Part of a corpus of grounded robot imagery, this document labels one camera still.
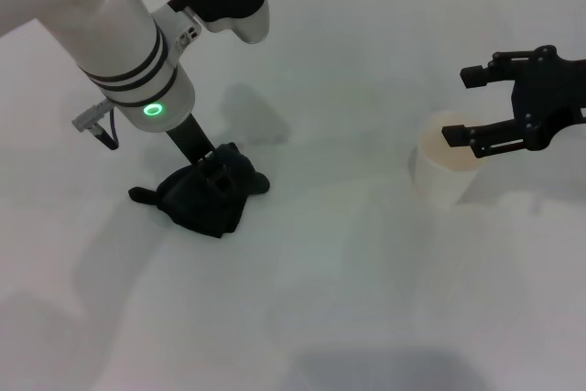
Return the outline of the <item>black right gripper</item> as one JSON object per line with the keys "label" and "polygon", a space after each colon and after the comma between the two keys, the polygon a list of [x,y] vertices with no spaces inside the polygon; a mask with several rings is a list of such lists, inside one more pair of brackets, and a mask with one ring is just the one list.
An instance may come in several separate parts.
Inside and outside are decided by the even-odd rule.
{"label": "black right gripper", "polygon": [[445,125],[450,147],[469,147],[477,158],[521,149],[547,148],[561,130],[585,122],[585,62],[564,60],[553,45],[527,51],[497,51],[487,65],[463,68],[466,88],[514,81],[514,119],[489,125]]}

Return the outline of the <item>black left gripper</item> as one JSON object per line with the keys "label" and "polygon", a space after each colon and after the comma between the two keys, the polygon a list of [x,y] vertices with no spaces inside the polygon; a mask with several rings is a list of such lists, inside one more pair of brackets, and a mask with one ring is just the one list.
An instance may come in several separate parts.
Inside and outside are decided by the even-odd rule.
{"label": "black left gripper", "polygon": [[233,192],[234,184],[228,167],[218,157],[214,144],[192,114],[166,134],[189,163],[198,164],[198,171],[212,190],[219,193]]}

